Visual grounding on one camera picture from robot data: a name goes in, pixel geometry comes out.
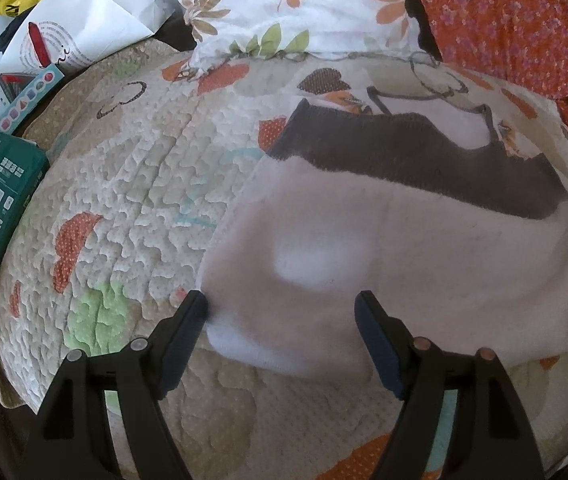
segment quilted bedspread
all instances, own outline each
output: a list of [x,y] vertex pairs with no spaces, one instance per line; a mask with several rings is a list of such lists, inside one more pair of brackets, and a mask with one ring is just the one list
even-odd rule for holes
[[[37,410],[69,349],[117,351],[175,312],[228,204],[302,98],[365,113],[371,84],[434,85],[406,60],[311,57],[235,60],[189,82],[186,57],[154,40],[125,49],[71,82],[27,132],[53,164],[0,271],[2,403]],[[509,149],[526,135],[568,183],[568,131],[552,102],[450,71],[468,90],[451,99],[493,100]],[[568,354],[510,377],[552,466],[568,453]],[[122,472],[135,478],[116,397],[107,401]],[[329,480],[368,478],[401,406],[378,384],[228,360],[204,334],[161,407],[197,480]],[[436,450],[426,478],[442,459]]]

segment green leaf print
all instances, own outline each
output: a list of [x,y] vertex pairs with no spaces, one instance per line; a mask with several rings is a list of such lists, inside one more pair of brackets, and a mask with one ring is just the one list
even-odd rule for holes
[[75,311],[68,314],[64,344],[90,356],[119,352],[126,343],[126,319],[133,301],[124,296],[123,283],[101,283],[89,288]]
[[287,54],[305,52],[308,48],[309,41],[310,32],[308,32],[308,30],[303,30],[298,35],[296,35],[290,43],[286,45],[284,52],[286,52]]
[[279,43],[282,41],[282,29],[279,23],[272,25],[261,38],[261,56],[275,56],[279,50]]
[[142,61],[139,59],[122,61],[120,64],[118,64],[115,67],[115,70],[113,70],[113,76],[115,76],[115,78],[119,80],[126,79],[132,77],[137,72],[139,72],[139,69],[141,67],[142,67]]
[[228,47],[228,52],[230,52],[231,54],[233,54],[233,56],[237,56],[238,54],[241,54],[241,48],[240,46],[237,44],[236,41],[233,41],[231,43],[231,46]]
[[246,44],[246,51],[249,56],[259,53],[259,40],[257,35],[253,36],[251,40]]

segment white paper bag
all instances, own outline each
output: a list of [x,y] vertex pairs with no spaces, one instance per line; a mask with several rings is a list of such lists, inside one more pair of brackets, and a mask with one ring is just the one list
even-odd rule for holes
[[39,28],[51,61],[73,73],[150,37],[174,10],[167,0],[41,0],[10,42],[0,73],[41,71],[29,23]]

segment floral pillow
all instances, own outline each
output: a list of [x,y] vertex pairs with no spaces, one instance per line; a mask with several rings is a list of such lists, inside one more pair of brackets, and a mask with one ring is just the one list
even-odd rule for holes
[[198,43],[190,66],[201,73],[232,56],[339,59],[419,50],[419,25],[404,0],[180,1]]

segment screw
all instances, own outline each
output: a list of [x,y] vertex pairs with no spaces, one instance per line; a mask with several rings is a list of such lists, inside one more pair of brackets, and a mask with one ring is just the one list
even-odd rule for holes
[[68,361],[73,363],[75,361],[79,361],[81,359],[82,355],[83,355],[83,352],[80,349],[76,348],[75,350],[71,350],[70,352],[68,352],[66,359],[68,359]]
[[413,346],[417,350],[426,351],[430,348],[430,341],[425,337],[416,337],[413,339]]
[[148,346],[148,339],[144,339],[143,337],[138,337],[135,339],[131,344],[130,348],[135,352],[139,352]]
[[480,357],[486,361],[492,361],[497,355],[490,348],[480,348]]

